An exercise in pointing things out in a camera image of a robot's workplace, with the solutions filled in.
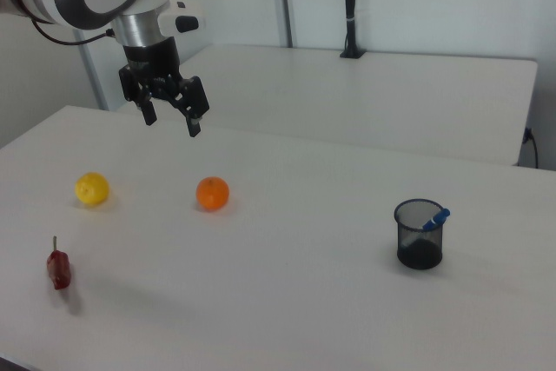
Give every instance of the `orange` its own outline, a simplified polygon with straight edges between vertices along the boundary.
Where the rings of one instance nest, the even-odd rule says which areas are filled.
[[[206,210],[217,210],[228,201],[229,187],[220,177],[208,177],[199,182],[196,196]]]
[[[86,204],[104,202],[109,192],[110,186],[102,174],[87,173],[76,182],[76,196]]]

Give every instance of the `white table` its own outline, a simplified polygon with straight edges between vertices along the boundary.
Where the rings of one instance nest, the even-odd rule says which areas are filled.
[[[0,149],[0,190],[0,352],[42,371],[554,370],[553,172],[66,108]],[[395,255],[414,197],[453,211],[426,272]]]
[[[202,125],[513,165],[537,64],[223,45],[181,71],[207,91]],[[156,111],[183,122],[168,103]],[[137,110],[129,103],[121,112]]]

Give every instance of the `black mesh cup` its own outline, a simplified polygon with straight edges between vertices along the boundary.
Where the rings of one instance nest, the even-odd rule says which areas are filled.
[[[413,199],[394,211],[398,223],[398,259],[413,269],[429,269],[442,261],[442,227],[424,231],[423,226],[442,210],[436,202]]]

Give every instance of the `yellow lemon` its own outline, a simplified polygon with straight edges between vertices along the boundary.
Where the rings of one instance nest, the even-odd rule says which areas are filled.
[[[76,196],[86,204],[104,202],[109,192],[110,186],[102,174],[87,173],[76,182]]]

